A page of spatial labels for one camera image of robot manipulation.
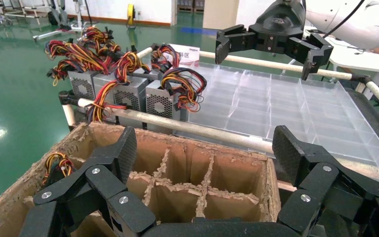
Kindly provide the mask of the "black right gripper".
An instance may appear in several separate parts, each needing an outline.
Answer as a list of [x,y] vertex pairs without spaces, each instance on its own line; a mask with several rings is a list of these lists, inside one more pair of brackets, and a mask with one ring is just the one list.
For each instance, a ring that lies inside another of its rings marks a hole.
[[305,8],[300,0],[276,0],[256,22],[217,31],[215,63],[221,64],[230,52],[245,50],[285,53],[303,64],[302,80],[326,65],[334,47],[321,35],[311,33],[303,39]]

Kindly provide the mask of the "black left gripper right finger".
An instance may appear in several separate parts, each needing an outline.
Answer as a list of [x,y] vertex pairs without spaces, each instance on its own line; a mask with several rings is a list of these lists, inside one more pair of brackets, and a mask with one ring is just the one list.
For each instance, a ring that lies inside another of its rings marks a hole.
[[329,210],[357,224],[358,236],[379,237],[378,181],[343,166],[322,146],[300,141],[284,125],[274,130],[272,150],[296,188],[278,223],[306,237]]

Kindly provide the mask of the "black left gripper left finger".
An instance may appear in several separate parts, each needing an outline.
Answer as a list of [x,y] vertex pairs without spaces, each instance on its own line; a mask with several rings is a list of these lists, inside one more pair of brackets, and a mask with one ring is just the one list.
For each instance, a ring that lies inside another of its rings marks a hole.
[[96,148],[73,174],[34,196],[22,237],[69,237],[93,212],[100,212],[118,237],[141,237],[156,225],[155,215],[126,186],[137,157],[135,129]]

